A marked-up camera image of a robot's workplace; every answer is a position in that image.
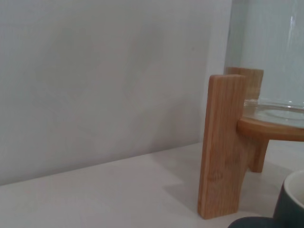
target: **white surface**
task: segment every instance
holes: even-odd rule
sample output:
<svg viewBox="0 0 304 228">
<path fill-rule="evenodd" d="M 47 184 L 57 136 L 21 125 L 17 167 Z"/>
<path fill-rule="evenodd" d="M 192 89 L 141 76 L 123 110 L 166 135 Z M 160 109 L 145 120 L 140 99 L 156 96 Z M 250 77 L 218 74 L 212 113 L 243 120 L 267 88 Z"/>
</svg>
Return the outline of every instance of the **white surface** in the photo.
<svg viewBox="0 0 304 228">
<path fill-rule="evenodd" d="M 266 161 L 262 174 L 246 174 L 238 213 L 203 220 L 196 212 L 200 159 L 194 144 L 1 186 L 0 226 L 227 228 L 240 217 L 271 216 L 291 173 Z"/>
<path fill-rule="evenodd" d="M 230 5 L 0 1 L 0 184 L 198 142 Z"/>
<path fill-rule="evenodd" d="M 265 159 L 290 170 L 304 169 L 304 142 L 270 140 Z"/>
</svg>

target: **dark gray mug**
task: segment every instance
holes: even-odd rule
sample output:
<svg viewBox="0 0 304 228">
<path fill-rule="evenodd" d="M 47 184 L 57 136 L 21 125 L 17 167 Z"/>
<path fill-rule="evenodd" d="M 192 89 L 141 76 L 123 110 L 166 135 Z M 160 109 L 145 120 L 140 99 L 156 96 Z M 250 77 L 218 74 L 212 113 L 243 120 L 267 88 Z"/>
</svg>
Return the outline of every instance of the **dark gray mug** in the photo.
<svg viewBox="0 0 304 228">
<path fill-rule="evenodd" d="M 304 170 L 285 179 L 273 218 L 285 228 L 304 228 Z"/>
</svg>

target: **mug rim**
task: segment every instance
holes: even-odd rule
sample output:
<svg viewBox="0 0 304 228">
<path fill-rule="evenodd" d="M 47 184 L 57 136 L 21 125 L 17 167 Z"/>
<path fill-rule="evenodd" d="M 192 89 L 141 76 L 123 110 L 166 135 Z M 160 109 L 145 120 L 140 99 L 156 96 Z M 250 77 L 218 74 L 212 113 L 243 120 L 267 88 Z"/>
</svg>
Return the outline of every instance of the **mug rim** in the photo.
<svg viewBox="0 0 304 228">
<path fill-rule="evenodd" d="M 304 204 L 302 204 L 299 200 L 297 200 L 293 194 L 290 192 L 290 189 L 289 189 L 289 184 L 290 184 L 290 181 L 293 180 L 295 177 L 297 176 L 300 176 L 300 175 L 304 175 L 304 170 L 300 170 L 300 171 L 296 171 L 296 172 L 293 172 L 291 174 L 289 174 L 285 181 L 284 181 L 284 189 L 287 193 L 287 195 L 298 205 L 300 206 L 301 208 L 304 209 Z"/>
</svg>

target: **wooden leg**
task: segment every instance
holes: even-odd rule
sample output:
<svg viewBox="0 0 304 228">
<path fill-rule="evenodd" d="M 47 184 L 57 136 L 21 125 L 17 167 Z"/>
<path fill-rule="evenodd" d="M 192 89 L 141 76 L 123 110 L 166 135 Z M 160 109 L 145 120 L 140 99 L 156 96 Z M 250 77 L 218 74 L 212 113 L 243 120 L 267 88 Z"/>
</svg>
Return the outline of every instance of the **wooden leg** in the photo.
<svg viewBox="0 0 304 228">
<path fill-rule="evenodd" d="M 256 149 L 253 159 L 250 161 L 249 168 L 252 172 L 262 172 L 264 166 L 264 159 L 269 140 L 261 139 L 256 141 Z"/>
<path fill-rule="evenodd" d="M 198 200 L 198 212 L 204 219 L 238 210 L 252 148 L 237 133 L 245 90 L 244 76 L 211 76 L 209 80 Z"/>
<path fill-rule="evenodd" d="M 237 74 L 244 75 L 247 78 L 246 85 L 246 100 L 257 100 L 260 96 L 260 90 L 264 75 L 264 70 L 259 69 L 248 69 L 239 67 L 227 67 L 225 74 Z"/>
</svg>

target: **wooden plant stand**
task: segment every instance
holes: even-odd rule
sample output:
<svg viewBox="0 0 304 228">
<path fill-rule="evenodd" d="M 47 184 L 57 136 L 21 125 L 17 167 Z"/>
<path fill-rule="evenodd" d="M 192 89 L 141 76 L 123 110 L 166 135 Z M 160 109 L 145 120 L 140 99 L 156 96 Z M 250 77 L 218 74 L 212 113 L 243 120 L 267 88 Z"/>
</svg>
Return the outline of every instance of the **wooden plant stand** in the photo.
<svg viewBox="0 0 304 228">
<path fill-rule="evenodd" d="M 304 142 L 304 129 L 242 116 L 244 100 L 259 97 L 262 70 L 226 73 L 209 80 L 198 199 L 204 219 L 237 212 L 245 172 L 262 172 L 269 140 Z"/>
</svg>

